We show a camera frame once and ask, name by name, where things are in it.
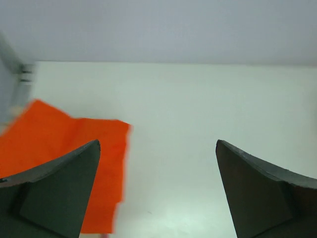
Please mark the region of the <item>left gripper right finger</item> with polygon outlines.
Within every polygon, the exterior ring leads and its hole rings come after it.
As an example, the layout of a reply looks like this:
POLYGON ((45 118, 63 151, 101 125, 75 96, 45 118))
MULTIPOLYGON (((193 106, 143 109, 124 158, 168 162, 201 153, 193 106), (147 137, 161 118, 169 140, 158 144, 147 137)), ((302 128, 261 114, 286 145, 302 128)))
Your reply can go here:
POLYGON ((317 180, 218 140, 216 158, 239 238, 315 238, 317 180))

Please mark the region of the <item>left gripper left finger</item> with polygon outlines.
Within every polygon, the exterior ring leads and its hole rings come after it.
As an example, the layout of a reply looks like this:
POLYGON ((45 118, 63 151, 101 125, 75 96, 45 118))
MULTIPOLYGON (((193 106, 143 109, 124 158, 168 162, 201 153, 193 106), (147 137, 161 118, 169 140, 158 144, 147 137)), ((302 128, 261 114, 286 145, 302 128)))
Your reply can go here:
POLYGON ((98 140, 42 165, 0 178, 2 238, 80 236, 99 165, 98 140))

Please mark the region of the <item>orange t-shirt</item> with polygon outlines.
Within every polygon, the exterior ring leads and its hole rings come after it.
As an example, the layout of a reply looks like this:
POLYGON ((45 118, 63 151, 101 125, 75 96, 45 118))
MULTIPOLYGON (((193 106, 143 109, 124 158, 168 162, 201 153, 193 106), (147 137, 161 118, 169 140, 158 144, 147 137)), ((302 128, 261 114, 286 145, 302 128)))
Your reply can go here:
POLYGON ((73 118, 33 100, 0 137, 0 175, 20 173, 98 140, 100 162, 81 232, 111 234, 116 207, 123 200, 130 129, 116 119, 73 118))

